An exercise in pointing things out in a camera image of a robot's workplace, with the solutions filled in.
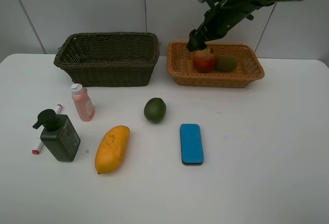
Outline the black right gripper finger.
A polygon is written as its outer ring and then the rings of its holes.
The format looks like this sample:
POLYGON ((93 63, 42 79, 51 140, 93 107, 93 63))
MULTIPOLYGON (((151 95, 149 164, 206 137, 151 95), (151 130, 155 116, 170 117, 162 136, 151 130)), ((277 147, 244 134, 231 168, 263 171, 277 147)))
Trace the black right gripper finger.
POLYGON ((196 44, 197 44, 197 41, 198 40, 201 40, 200 39, 200 36, 198 35, 198 32, 196 29, 193 29, 190 33, 189 33, 189 41, 187 43, 187 49, 190 51, 190 52, 193 52, 193 51, 197 51, 196 50, 196 44))
POLYGON ((207 45, 204 41, 198 40, 196 44, 196 50, 204 50, 207 48, 207 45))

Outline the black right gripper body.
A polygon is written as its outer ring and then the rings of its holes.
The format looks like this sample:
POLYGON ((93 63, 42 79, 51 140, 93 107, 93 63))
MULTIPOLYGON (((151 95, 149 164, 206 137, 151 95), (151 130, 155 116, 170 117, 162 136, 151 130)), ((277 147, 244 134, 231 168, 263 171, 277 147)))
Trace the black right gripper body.
POLYGON ((197 29, 197 39, 202 42, 221 39, 246 17, 245 11, 225 8, 218 3, 204 14, 204 21, 197 29))

